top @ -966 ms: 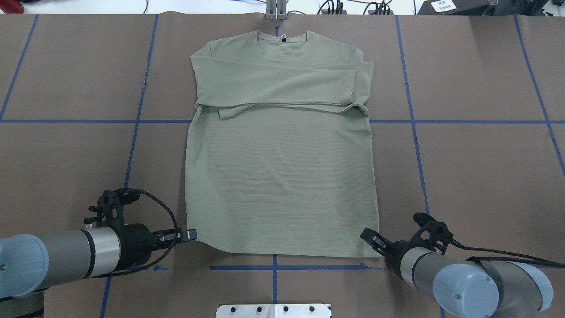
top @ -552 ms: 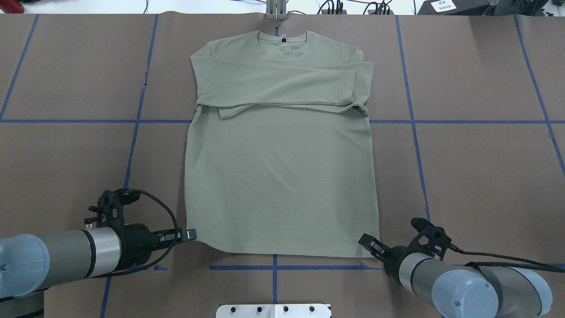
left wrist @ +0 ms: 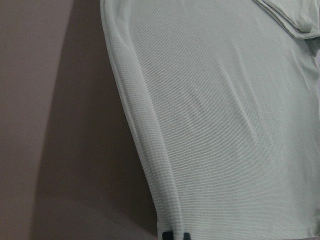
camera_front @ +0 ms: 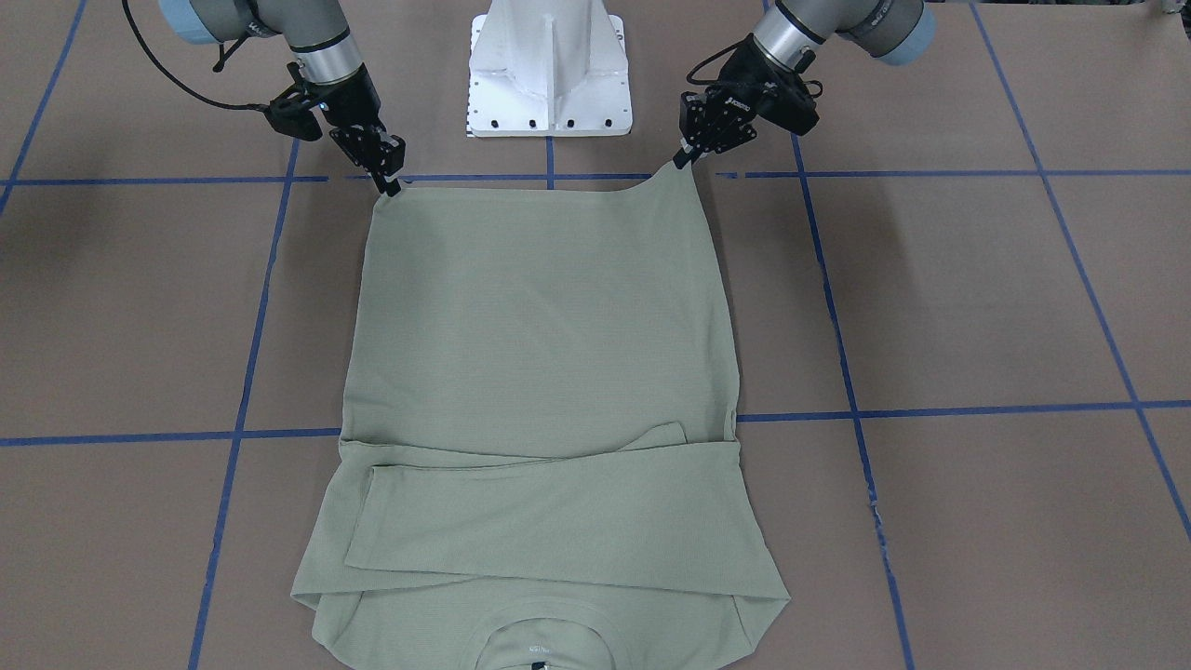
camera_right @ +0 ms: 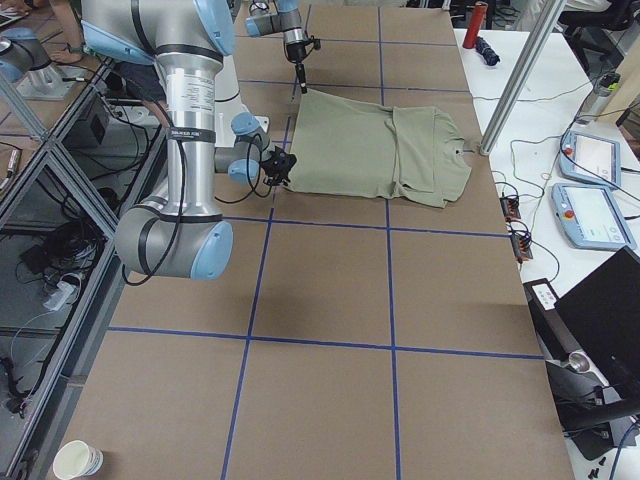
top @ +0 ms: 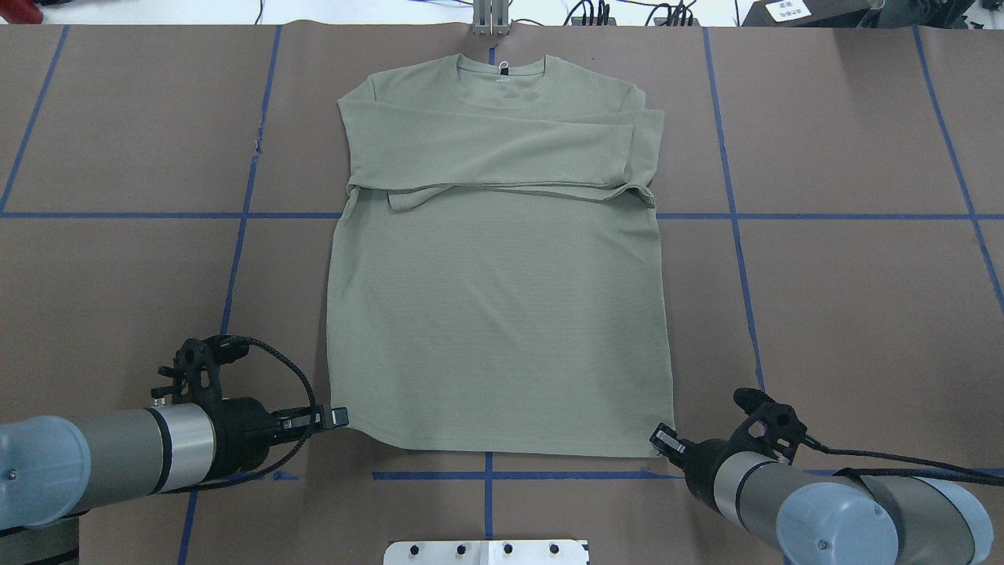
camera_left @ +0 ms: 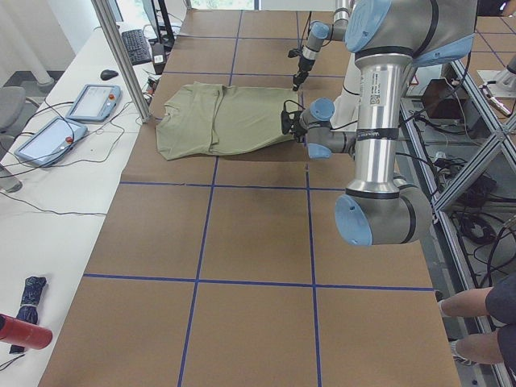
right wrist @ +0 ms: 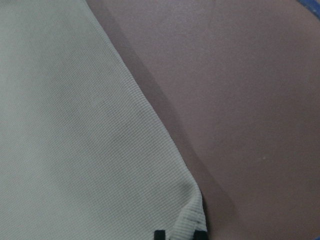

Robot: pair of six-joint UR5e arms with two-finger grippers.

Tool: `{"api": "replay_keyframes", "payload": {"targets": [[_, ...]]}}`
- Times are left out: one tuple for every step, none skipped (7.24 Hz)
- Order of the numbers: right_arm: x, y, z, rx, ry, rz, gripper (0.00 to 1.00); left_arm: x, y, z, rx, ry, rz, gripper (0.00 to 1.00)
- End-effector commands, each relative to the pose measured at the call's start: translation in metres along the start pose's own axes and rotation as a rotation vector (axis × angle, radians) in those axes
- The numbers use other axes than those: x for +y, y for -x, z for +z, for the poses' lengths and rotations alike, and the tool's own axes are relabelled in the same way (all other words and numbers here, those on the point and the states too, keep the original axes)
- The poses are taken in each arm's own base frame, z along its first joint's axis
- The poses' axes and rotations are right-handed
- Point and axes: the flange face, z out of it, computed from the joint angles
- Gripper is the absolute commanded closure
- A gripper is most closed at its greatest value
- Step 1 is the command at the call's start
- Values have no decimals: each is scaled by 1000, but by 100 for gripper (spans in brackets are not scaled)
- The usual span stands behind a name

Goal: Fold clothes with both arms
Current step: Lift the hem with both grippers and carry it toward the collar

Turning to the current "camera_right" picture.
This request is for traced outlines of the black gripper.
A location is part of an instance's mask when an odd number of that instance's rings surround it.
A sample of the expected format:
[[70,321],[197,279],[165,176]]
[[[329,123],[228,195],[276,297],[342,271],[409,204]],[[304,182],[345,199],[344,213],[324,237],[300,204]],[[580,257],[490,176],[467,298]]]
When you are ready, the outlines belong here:
[[264,183],[268,186],[287,186],[290,182],[289,173],[296,163],[297,157],[294,154],[275,146],[267,158],[261,161],[261,168],[265,173]]
[[286,59],[290,63],[296,63],[295,64],[296,78],[302,94],[306,94],[308,92],[306,70],[305,70],[304,64],[302,63],[308,55],[307,45],[308,45],[307,40],[288,42],[285,44]]

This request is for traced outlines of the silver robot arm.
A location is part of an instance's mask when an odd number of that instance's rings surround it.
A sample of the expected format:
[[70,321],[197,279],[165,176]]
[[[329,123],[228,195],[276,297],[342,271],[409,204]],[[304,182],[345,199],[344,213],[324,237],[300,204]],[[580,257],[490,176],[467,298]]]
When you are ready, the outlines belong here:
[[271,11],[268,1],[252,1],[245,19],[246,32],[251,37],[282,34],[285,58],[294,66],[301,93],[306,94],[304,60],[317,48],[316,39],[303,28],[297,1],[274,1],[274,6]]
[[294,155],[274,146],[260,122],[215,112],[215,83],[235,49],[225,1],[86,1],[87,46],[121,62],[152,65],[166,93],[168,177],[120,219],[115,247],[146,277],[211,280],[225,270],[233,230],[215,202],[214,174],[287,184]]

